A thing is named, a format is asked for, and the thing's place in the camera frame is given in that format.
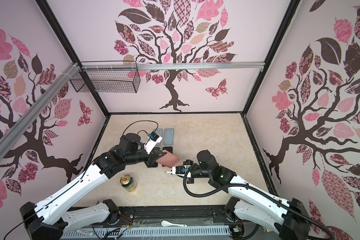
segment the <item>beige table surface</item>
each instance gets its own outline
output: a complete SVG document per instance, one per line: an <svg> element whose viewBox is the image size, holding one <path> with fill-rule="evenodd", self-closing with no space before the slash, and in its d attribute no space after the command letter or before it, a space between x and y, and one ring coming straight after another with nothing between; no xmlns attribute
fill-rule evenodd
<svg viewBox="0 0 360 240"><path fill-rule="evenodd" d="M112 115L95 156L117 145L124 129L138 120L156 121L163 130L175 129L173 154L180 158L179 165L187 159L197 162L197 153L207 149L216 157L218 164L268 191L239 113ZM151 132L155 127L156 124L152 122L138 122L130 126L126 133L137 133L142 129ZM144 143L147 136L144 132L139 135ZM226 204L231 197L224 191L204 198L191 197L183 189L183 179L165 174L168 170L161 165L157 168L147 168L144 163L127 165L125 170L97 186L75 206L92 206L105 199L112 199L118 206L217 205ZM134 192L127 192L120 185L120 178L125 174L131 175L137 182ZM187 187L194 193L214 189L206 178L195 179L195 183Z"/></svg>

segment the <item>pink butterfly decal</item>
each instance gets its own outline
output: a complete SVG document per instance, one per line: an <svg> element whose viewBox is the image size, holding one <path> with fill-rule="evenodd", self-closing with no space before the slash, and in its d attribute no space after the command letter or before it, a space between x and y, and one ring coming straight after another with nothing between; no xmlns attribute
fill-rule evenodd
<svg viewBox="0 0 360 240"><path fill-rule="evenodd" d="M227 79L224 79L221 81L221 83L219 84L219 86L217 88L206 88L205 90L209 93L212 94L212 96L214 96L217 99L217 96L223 93L227 93L227 88L226 88L226 84L227 84Z"/></svg>
<svg viewBox="0 0 360 240"><path fill-rule="evenodd" d="M91 114L91 110L89 107L86 107L85 104L80 100L80 108L83 112L83 115L79 118L79 121L77 122L77 126L88 124L91 122L91 118L88 116Z"/></svg>

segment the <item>white spoon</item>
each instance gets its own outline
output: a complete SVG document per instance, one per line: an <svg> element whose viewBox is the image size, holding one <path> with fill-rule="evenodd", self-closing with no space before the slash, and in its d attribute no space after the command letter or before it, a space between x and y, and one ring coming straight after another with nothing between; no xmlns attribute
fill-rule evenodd
<svg viewBox="0 0 360 240"><path fill-rule="evenodd" d="M187 225L185 225L185 224L170 223L170 222L165 221L165 220L163 220L163 221L161 222L161 225L162 225L163 227L169 227L169 226L186 227L186 226L187 226Z"/></svg>

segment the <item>can lid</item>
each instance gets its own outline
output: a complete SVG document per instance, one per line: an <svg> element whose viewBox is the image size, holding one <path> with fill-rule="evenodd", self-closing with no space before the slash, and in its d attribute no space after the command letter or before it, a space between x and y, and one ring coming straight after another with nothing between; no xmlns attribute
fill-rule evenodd
<svg viewBox="0 0 360 240"><path fill-rule="evenodd" d="M122 185L126 185L126 184L129 184L129 182L131 181L131 176L130 175L124 175L121 177L120 179L120 183Z"/></svg>

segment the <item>tree decal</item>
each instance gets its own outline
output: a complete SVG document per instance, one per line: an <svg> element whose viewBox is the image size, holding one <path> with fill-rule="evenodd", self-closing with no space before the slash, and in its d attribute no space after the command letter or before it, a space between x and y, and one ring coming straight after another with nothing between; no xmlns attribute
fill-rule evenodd
<svg viewBox="0 0 360 240"><path fill-rule="evenodd" d="M228 12L223 6L223 0L171 0L140 1L124 0L131 7L120 12L119 19L115 21L116 29L122 40L115 41L114 49L124 56L124 63L135 60L139 64L155 63L210 63L230 62L235 54L226 53L234 42L223 42L229 29L221 29L226 26ZM197 10L196 19L190 19L191 13ZM134 24L123 24L120 21L128 18ZM198 19L204 19L198 25L194 24ZM152 26L143 29L141 24L151 23ZM140 77L145 76L147 82L164 84L172 98L162 108L172 106L174 110L181 112L178 106L189 106L179 99L179 95L173 84L174 80L194 79L201 81L201 77L208 78L219 73L217 69L197 70L157 70L139 71ZM225 93L226 87L205 89L216 97Z"/></svg>
<svg viewBox="0 0 360 240"><path fill-rule="evenodd" d="M5 40L6 34L0 29L0 46L11 49L8 44L11 47L13 46L5 42ZM35 93L37 91L40 91L41 94L45 92L42 85L52 84L56 79L53 64L43 70L37 54L31 58L28 48L20 40L14 37L11 37L11 40L14 46L18 48L19 55L4 65L2 71L6 78L0 74L0 139L15 124L18 118L17 115L21 117L36 102ZM7 56L3 55L0 60L7 60ZM31 83L32 90L26 91L26 81ZM76 169L82 154L76 160L69 162L67 159L48 156L46 152L46 146L53 146L53 138L59 137L53 129L64 127L68 123L63 120L68 115L71 107L71 99L63 98L67 91L68 84L61 89L52 102L33 121L28 130L24 132L26 142L9 150L4 156L4 159L12 160L10 163L0 165L0 168L7 168L2 180L8 190L21 195L21 185L34 180L41 168L63 168L66 171L67 182L71 181L73 174L79 174L82 169L82 167ZM49 123L48 121L53 118L58 118L58 120Z"/></svg>
<svg viewBox="0 0 360 240"><path fill-rule="evenodd" d="M359 20L360 6L354 8ZM313 183L317 186L321 182L329 197L355 218L352 196L356 196L360 207L360 164L341 154L360 153L360 148L354 145L360 142L360 127L351 127L351 123L360 124L360 36L355 26L355 35L351 38L353 27L346 19L336 19L334 27L337 40L318 39L321 53L314 53L309 45L300 61L287 66L287 80L279 84L280 91L272 97L280 110L276 119L280 121L283 140L276 155L263 150L271 161L271 174L274 169L281 184L279 165L286 151L297 149L302 164L313 166ZM341 44L345 41L346 51L342 52ZM322 60L328 67L322 67ZM337 147L326 147L328 143L335 143ZM324 169L317 164L319 159ZM354 176L338 176L328 166L337 174Z"/></svg>

